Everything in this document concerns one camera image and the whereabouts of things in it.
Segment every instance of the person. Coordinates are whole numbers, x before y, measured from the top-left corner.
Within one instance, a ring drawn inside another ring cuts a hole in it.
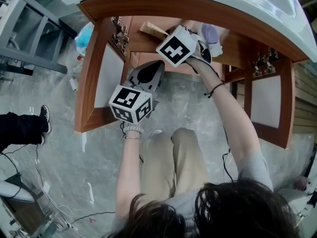
[[[0,115],[0,152],[10,144],[43,145],[43,133],[50,133],[51,130],[50,111],[46,105],[41,106],[39,116],[18,116],[12,112]]]
[[[195,132],[155,131],[142,146],[142,128],[128,125],[119,168],[110,238],[297,238],[294,216],[273,192],[266,160],[247,114],[202,58],[187,59],[211,92],[225,128],[238,179],[209,182]]]

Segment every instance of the wooden frame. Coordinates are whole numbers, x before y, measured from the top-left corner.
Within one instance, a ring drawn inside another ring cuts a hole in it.
[[[80,3],[80,7],[95,20],[111,16],[152,15],[206,22],[264,43],[292,61],[307,59],[296,45],[271,26],[240,10],[211,0],[85,0]],[[206,13],[204,8],[212,9]]]
[[[82,133],[116,121],[110,107],[95,108],[98,77],[107,43],[125,62],[121,82],[127,77],[129,53],[125,57],[111,41],[116,28],[111,18],[98,20],[90,38],[77,92],[75,132]]]
[[[276,73],[265,75],[266,66],[260,67],[264,76],[253,77],[253,70],[245,72],[245,102],[244,110],[251,117],[252,82],[280,75],[281,77],[281,111],[278,128],[253,122],[258,137],[282,148],[288,148],[291,139],[295,112],[295,78],[292,62],[283,58],[273,63]]]

